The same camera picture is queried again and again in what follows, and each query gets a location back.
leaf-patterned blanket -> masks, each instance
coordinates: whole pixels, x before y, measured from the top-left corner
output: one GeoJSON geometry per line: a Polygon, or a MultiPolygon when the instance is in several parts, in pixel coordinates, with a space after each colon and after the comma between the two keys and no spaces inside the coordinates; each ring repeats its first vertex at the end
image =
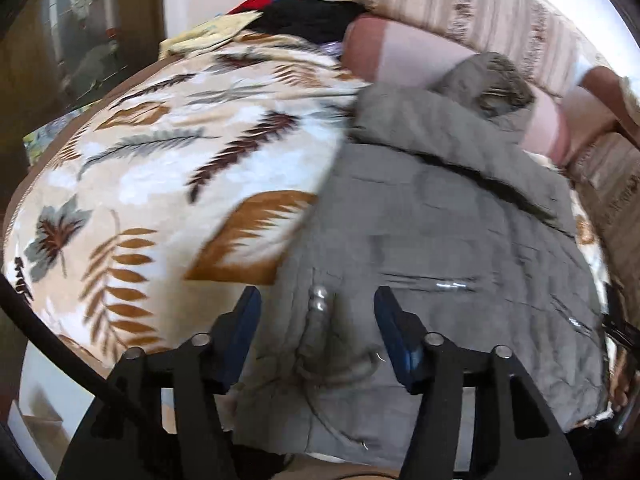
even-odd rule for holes
{"type": "Polygon", "coordinates": [[[100,373],[177,346],[273,283],[365,84],[252,32],[161,68],[62,133],[8,223],[8,279],[100,373]]]}

yellow cloth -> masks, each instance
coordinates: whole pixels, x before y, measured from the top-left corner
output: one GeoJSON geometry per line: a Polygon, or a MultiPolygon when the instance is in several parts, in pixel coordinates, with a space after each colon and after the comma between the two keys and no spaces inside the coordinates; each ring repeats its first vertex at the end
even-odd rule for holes
{"type": "Polygon", "coordinates": [[[171,54],[186,54],[204,48],[213,50],[223,46],[261,15],[262,13],[258,10],[250,10],[249,12],[217,16],[209,22],[161,41],[158,59],[164,59],[171,54]]]}

silver bolt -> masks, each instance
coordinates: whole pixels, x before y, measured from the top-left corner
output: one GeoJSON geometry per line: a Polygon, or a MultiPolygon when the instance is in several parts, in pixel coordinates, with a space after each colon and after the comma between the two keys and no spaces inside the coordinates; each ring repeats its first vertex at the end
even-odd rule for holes
{"type": "Polygon", "coordinates": [[[317,310],[318,312],[324,312],[326,310],[326,303],[321,298],[311,298],[309,300],[309,308],[317,310]]]}
{"type": "Polygon", "coordinates": [[[442,343],[444,343],[444,338],[437,332],[429,332],[424,337],[424,340],[431,346],[440,346],[442,343]]]}
{"type": "Polygon", "coordinates": [[[322,300],[326,300],[328,297],[328,292],[326,288],[322,285],[314,285],[309,290],[309,296],[312,298],[321,298],[322,300]]]}
{"type": "Polygon", "coordinates": [[[501,357],[503,359],[508,359],[509,357],[511,357],[513,355],[513,351],[511,351],[511,348],[509,348],[508,346],[499,345],[499,346],[495,347],[495,354],[498,357],[501,357]]]}
{"type": "Polygon", "coordinates": [[[124,358],[131,361],[141,357],[144,353],[145,351],[139,346],[132,346],[131,348],[127,348],[127,351],[124,352],[124,358]]]}
{"type": "Polygon", "coordinates": [[[205,333],[196,334],[191,338],[191,344],[194,346],[205,346],[209,344],[209,341],[211,341],[211,338],[209,334],[205,333]]]}

blanket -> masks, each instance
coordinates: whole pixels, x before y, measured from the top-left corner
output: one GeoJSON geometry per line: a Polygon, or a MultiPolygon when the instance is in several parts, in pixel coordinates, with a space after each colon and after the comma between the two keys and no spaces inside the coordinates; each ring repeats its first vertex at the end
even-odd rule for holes
{"type": "Polygon", "coordinates": [[[400,467],[420,397],[386,355],[380,285],[462,348],[512,348],[564,430],[603,405],[600,305],[567,182],[455,101],[385,85],[360,93],[353,142],[263,309],[236,442],[400,467]],[[312,322],[318,285],[328,310],[312,322]]]}
{"type": "Polygon", "coordinates": [[[167,61],[60,134],[8,213],[4,272],[103,375],[208,330],[246,284],[267,294],[364,85],[290,36],[167,61]]]}

red cloth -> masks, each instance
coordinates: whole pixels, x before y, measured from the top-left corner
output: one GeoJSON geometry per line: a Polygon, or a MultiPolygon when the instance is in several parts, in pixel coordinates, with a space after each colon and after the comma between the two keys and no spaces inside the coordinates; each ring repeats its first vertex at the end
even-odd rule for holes
{"type": "Polygon", "coordinates": [[[247,12],[248,10],[260,10],[276,0],[247,0],[238,5],[235,9],[230,10],[229,14],[237,14],[238,12],[247,12]]]}

